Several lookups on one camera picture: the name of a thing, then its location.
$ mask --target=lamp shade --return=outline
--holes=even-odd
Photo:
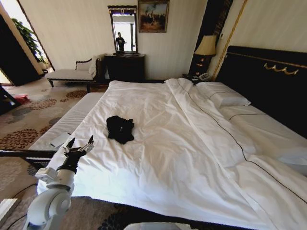
[[[200,46],[195,51],[199,55],[214,55],[215,52],[215,35],[206,35],[202,38]]]

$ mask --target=patterned carpet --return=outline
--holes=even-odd
[[[85,85],[55,82],[51,88],[42,78],[19,86],[5,87],[10,94],[28,94],[30,101],[0,116],[0,149],[29,148],[41,135],[50,129],[85,94]],[[106,88],[92,88],[92,92],[104,92]],[[36,170],[20,158],[0,157],[0,201],[12,198],[29,185],[37,183]],[[24,216],[36,197],[36,186],[30,186],[17,195],[20,204],[9,216],[0,230],[6,230],[18,218]],[[21,218],[10,230],[22,229],[25,218]],[[71,208],[61,223],[61,230],[122,230],[131,223],[178,222],[190,224],[200,230],[240,229],[182,218],[159,215],[127,205],[73,197]]]

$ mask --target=red object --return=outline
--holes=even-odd
[[[15,95],[14,98],[15,98],[20,104],[24,104],[26,101],[29,100],[27,94],[18,94],[18,95]]]

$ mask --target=cable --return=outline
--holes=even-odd
[[[31,187],[31,186],[33,186],[33,185],[37,185],[37,184],[31,184],[31,185],[29,185],[28,187],[24,188],[23,190],[19,191],[18,193],[15,194],[15,196],[13,196],[13,199],[14,199],[18,194],[20,194],[21,192],[23,192],[24,190],[26,190],[27,188],[29,188],[29,187]]]
[[[27,214],[23,215],[22,217],[19,217],[17,220],[15,220],[6,230],[9,230],[11,228],[11,226],[13,226],[17,221],[21,220],[22,218],[24,218]]]
[[[181,86],[181,88],[182,88],[185,92],[188,93],[188,96],[189,96],[190,99],[196,104],[196,106],[199,107],[199,105],[192,99],[192,97],[191,97],[191,95],[189,94],[189,92],[186,91],[186,90],[182,87],[182,85],[180,85],[180,86]],[[199,109],[202,110],[202,111],[203,111],[205,114],[207,114],[209,117],[211,117],[211,118],[218,124],[219,127],[221,127],[223,130],[225,130],[225,131],[233,138],[233,140],[234,140],[234,141],[237,143],[237,145],[241,148],[241,150],[242,150],[242,155],[243,155],[245,161],[251,162],[251,163],[257,165],[259,168],[261,168],[262,170],[264,170],[268,175],[270,175],[274,180],[276,180],[280,185],[282,185],[283,187],[285,187],[286,189],[288,189],[288,190],[289,190],[290,192],[292,192],[295,196],[297,196],[299,199],[301,199],[305,204],[307,204],[307,201],[305,201],[305,200],[304,200],[303,198],[301,198],[298,194],[296,194],[295,192],[293,192],[290,188],[288,188],[287,186],[283,185],[279,180],[277,180],[277,179],[276,179],[272,174],[270,174],[267,170],[265,170],[264,168],[262,168],[262,167],[261,167],[260,165],[258,165],[257,163],[255,163],[255,162],[253,162],[253,161],[250,161],[250,160],[247,160],[246,157],[245,157],[245,155],[244,155],[244,151],[243,151],[242,146],[238,143],[238,141],[234,138],[234,136],[233,136],[230,132],[228,132],[224,127],[222,127],[222,126],[217,122],[217,120],[216,120],[213,116],[211,116],[211,114],[207,113],[206,111],[204,111],[204,110],[203,110],[202,108],[200,108],[200,107],[199,107]]]

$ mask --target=mirror frame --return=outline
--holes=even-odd
[[[113,41],[114,41],[114,49],[115,49],[115,53],[117,54],[137,54],[138,53],[138,31],[137,31],[137,5],[126,5],[126,6],[122,6],[122,5],[118,5],[118,6],[107,6],[109,8],[109,14],[110,14],[110,18],[111,18],[111,27],[112,27],[112,35],[113,35]],[[114,27],[113,27],[113,14],[114,13],[134,13],[134,29],[135,29],[135,50],[136,51],[124,51],[121,52],[119,50],[116,50],[116,38],[115,38],[115,34],[114,34]]]

